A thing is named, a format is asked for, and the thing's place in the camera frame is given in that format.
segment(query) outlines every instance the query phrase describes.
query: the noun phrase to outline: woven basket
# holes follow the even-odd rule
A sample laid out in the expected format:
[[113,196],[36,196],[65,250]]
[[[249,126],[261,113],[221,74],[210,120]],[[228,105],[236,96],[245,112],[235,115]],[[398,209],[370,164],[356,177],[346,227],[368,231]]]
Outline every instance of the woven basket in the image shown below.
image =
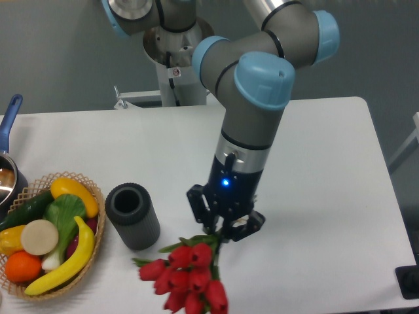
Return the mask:
[[98,188],[92,180],[90,180],[88,177],[85,177],[81,173],[76,174],[69,173],[67,171],[64,173],[51,173],[50,175],[46,175],[41,179],[35,180],[34,183],[31,183],[27,188],[24,188],[22,193],[18,195],[18,198],[13,202],[13,205],[10,207],[10,211],[15,210],[17,207],[19,207],[21,204],[23,204],[28,199],[34,197],[35,195],[40,194],[45,190],[48,190],[51,186],[51,183],[59,177],[67,177],[79,181],[89,190],[90,193],[92,193],[99,205],[98,229],[96,232],[96,241],[94,245],[93,254],[90,257],[90,260],[88,261],[87,265],[85,265],[85,267],[80,271],[80,273],[68,285],[55,290],[50,290],[49,292],[46,292],[39,296],[27,296],[24,292],[27,285],[17,285],[10,282],[7,279],[5,275],[5,264],[7,261],[7,256],[0,254],[0,285],[2,286],[2,288],[6,289],[9,294],[15,295],[21,299],[29,301],[43,301],[55,298],[57,296],[61,296],[67,291],[71,290],[75,285],[77,285],[77,283],[80,282],[80,280],[83,278],[86,272],[92,267],[95,257],[98,254],[100,242],[103,235],[103,228],[105,226],[105,200],[103,199],[103,195],[100,191],[100,188]]

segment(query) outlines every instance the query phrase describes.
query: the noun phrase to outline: tulip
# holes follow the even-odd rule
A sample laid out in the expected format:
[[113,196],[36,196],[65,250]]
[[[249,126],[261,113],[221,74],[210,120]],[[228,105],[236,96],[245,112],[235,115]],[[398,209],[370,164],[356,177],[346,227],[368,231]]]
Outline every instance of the tulip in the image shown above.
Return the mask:
[[205,290],[205,298],[210,304],[214,313],[226,313],[228,311],[228,300],[225,289],[220,280],[212,280]]
[[139,269],[139,278],[143,281],[154,281],[166,269],[164,261],[160,258]]
[[205,303],[200,299],[199,294],[190,292],[185,301],[186,314],[202,314]]
[[191,264],[195,267],[208,267],[211,264],[212,250],[208,244],[199,243],[192,248]]
[[157,295],[162,295],[165,294],[167,292],[170,291],[169,288],[169,278],[170,275],[174,272],[173,268],[166,268],[163,273],[160,275],[159,278],[157,278],[155,284],[154,284],[154,288],[155,290],[155,294]]
[[211,314],[227,314],[228,313],[228,309],[225,309],[223,311],[218,311],[216,309],[211,309]]
[[172,291],[164,304],[164,309],[169,309],[173,313],[179,311],[182,307],[185,306],[185,300],[188,295],[188,292],[174,292]]
[[182,245],[181,247],[176,248],[172,253],[169,255],[169,263],[170,266],[173,268],[186,268],[191,263],[190,254],[191,254],[191,247],[187,247],[186,245]]
[[169,289],[173,292],[186,292],[189,288],[189,272],[177,270],[171,273]]
[[209,268],[194,268],[189,275],[189,289],[195,293],[202,293],[210,280],[211,272]]

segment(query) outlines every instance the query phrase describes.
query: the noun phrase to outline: black cylinder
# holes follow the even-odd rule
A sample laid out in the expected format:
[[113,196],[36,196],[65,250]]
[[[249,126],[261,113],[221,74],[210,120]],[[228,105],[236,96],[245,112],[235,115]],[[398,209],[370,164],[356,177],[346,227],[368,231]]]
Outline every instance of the black cylinder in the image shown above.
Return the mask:
[[108,194],[105,211],[125,245],[132,250],[146,249],[160,236],[150,194],[141,185],[118,185]]

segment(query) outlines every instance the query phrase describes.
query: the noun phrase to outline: orange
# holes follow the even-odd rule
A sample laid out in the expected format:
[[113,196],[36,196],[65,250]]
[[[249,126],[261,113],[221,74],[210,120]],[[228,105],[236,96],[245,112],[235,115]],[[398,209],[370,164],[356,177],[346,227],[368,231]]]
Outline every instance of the orange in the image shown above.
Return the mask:
[[38,278],[41,272],[41,259],[20,251],[9,256],[5,264],[5,275],[14,283],[24,283]]

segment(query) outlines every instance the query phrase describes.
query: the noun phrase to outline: saucepan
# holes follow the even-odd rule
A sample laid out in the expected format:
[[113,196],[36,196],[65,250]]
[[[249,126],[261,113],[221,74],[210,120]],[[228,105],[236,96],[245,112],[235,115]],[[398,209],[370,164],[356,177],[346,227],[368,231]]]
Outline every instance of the saucepan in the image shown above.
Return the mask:
[[14,95],[0,124],[0,221],[6,217],[13,200],[27,186],[26,178],[9,156],[10,130],[22,102],[22,95]]

